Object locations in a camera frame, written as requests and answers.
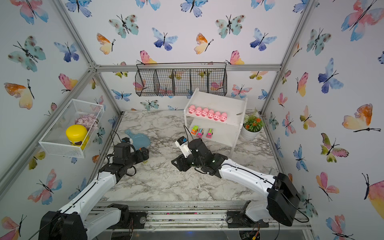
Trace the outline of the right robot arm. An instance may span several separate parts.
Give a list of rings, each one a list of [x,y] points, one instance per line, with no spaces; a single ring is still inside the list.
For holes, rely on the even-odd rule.
[[[222,154],[213,154],[201,139],[189,142],[187,138],[180,137],[175,145],[182,154],[172,160],[172,164],[180,172],[194,168],[201,174],[233,181],[263,196],[261,202],[245,204],[245,215],[250,220],[274,219],[287,227],[293,225],[300,194],[287,175],[267,175],[246,168]]]

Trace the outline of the pink pig toy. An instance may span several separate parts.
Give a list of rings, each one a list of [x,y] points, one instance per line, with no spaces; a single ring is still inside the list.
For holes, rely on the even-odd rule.
[[[195,115],[199,117],[202,115],[202,112],[203,112],[203,109],[201,107],[197,107],[195,110]]]
[[[220,113],[220,112],[215,112],[215,115],[214,115],[213,119],[214,119],[215,121],[219,121],[220,118],[221,118],[221,113]]]
[[[215,115],[215,111],[214,110],[209,110],[208,111],[207,116],[208,116],[209,119],[213,119],[214,115]]]
[[[203,110],[202,110],[202,117],[206,117],[207,115],[208,115],[208,113],[209,113],[209,109],[208,108],[204,108]]]
[[[194,114],[196,111],[196,107],[194,105],[190,105],[188,108],[189,114]]]

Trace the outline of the orange green toy car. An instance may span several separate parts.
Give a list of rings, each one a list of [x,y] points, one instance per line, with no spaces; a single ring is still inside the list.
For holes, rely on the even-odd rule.
[[[192,128],[192,130],[191,130],[191,134],[192,134],[192,135],[196,135],[197,132],[198,132],[198,130],[199,130],[199,127],[198,127],[198,126],[194,126],[194,127]]]

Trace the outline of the pink toy car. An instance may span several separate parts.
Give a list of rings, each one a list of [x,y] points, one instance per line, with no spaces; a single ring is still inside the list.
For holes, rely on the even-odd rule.
[[[213,137],[213,129],[210,128],[207,132],[206,138],[211,139]]]

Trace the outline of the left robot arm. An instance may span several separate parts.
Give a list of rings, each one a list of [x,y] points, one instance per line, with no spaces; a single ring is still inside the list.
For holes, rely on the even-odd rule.
[[[111,204],[97,216],[87,217],[105,193],[127,175],[128,169],[148,159],[147,148],[135,149],[130,143],[115,145],[113,161],[104,165],[94,180],[61,209],[49,211],[42,217],[38,238],[92,240],[110,227],[132,228],[134,219],[127,205]]]

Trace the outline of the pink teal toy bus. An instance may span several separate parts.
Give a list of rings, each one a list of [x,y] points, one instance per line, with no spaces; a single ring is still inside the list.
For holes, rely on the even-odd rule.
[[[198,138],[202,138],[204,135],[204,129],[203,128],[200,128],[197,132],[197,137]]]

